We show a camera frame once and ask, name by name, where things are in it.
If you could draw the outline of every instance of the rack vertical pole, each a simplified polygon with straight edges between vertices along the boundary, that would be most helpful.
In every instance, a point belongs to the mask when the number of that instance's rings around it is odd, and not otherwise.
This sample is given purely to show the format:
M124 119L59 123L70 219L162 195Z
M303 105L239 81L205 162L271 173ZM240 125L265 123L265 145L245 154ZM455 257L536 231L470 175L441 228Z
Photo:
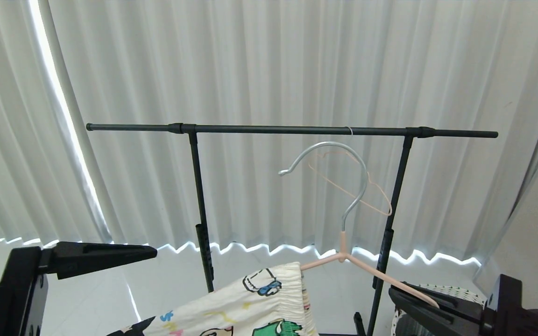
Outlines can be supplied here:
M400 156L400 163L397 167L396 182L393 185L393 193L391 195L391 215L387 217L385 225L385 231L383 232L382 246L379 254L379 261L377 262L377 269L385 273L387 269L387 260L389 259L389 252L391 250L391 242L393 240L393 219L396 215L397 201L400 198L400 192L402 191L402 181L404 180L404 174L406 173L406 164L408 164L408 156L410 155L410 149L412 148L412 141L414 136L406 135L404 137L404 145L402 147L402 154ZM367 335L372 336L375 330L375 322L377 319L377 312L379 311L379 302L381 300L383 290L383 280L377 277L373 278L373 288L375 288L375 295L373 296L373 306L371 309L371 319L369 320L369 327L367 329Z
M198 247L203 261L207 291L213 291L213 264L211 263L211 249L209 247L209 228L207 228L207 212L205 208L205 195L203 194L203 178L200 172L200 158L198 156L198 138L196 132L188 132L190 151L192 152L192 167L194 169L194 181L196 182L196 196L198 200L198 213L200 224L196 225Z

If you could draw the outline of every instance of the white wall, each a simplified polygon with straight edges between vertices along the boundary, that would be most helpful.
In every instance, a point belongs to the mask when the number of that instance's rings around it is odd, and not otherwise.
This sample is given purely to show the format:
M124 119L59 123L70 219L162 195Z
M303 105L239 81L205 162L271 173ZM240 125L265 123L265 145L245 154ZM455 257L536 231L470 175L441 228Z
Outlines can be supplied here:
M11 247L0 243L0 276ZM376 262L357 255L375 266ZM269 256L261 248L244 252L239 246L220 254L213 249L217 289L260 268L286 262L316 259L314 251L300 254L290 249ZM420 259L403 265L391 258L388 274L410 283L454 285L477 291L472 284L476 265L459 266L440 259L427 266ZM200 255L188 247L176 254L159 250L155 259L70 279L48 276L49 295L43 317L43 336L106 335L137 319L132 297L142 319L165 313L206 293ZM354 334L352 316L360 311L367 326L374 290L372 276L349 262L333 262L305 272L312 312L319 332ZM390 335L393 303L383 292L376 336Z
M538 174L475 282L489 293L501 273L523 281L523 306L538 308Z

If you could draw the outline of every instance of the curtain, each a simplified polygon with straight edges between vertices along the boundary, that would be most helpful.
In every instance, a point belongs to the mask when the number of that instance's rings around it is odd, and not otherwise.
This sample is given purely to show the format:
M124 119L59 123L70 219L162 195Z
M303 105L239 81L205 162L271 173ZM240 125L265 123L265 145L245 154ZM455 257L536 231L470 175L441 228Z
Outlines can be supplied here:
M0 1L0 240L102 240L28 2Z
M414 249L428 258L482 257L512 211L538 142L538 2L57 1L47 10L45 29L67 72L62 86L75 101L69 113L76 127L498 131L496 140L415 140L394 223L393 250L403 257ZM391 195L402 149L392 137L198 138L211 241L222 247L335 248L352 198L305 164L285 177L277 171L314 142L337 140L360 153ZM196 241L185 135L81 131L78 141L92 150L86 163L114 242ZM356 193L353 161L336 154L312 160ZM375 187L364 200L387 210ZM350 243L378 252L385 222L359 207L348 217Z

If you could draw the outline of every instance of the cartoon print fabric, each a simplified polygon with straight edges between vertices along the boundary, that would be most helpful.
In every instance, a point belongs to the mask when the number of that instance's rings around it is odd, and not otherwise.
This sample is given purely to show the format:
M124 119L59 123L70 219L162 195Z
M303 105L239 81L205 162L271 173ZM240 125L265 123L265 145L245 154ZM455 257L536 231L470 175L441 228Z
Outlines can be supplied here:
M265 268L108 336L318 336L293 262Z

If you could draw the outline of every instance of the cartoon face print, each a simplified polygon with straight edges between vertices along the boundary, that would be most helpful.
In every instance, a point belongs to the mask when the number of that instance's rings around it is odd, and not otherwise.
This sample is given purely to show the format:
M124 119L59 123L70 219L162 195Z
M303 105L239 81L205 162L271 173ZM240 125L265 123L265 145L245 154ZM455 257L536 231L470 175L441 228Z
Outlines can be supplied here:
M229 327L226 329L209 329L201 332L200 336L232 336L234 334L234 328Z
M252 330L252 336L298 336L298 331L302 330L299 324L278 319L265 327Z
M147 329L149 325L151 325L151 322L153 322L154 319L155 316L150 317L144 321L135 323L130 327L125 327L124 329L113 332L107 336L144 336L145 329Z
M269 268L244 277L242 280L244 288L260 296L271 296L277 294L282 288L282 283L278 281Z

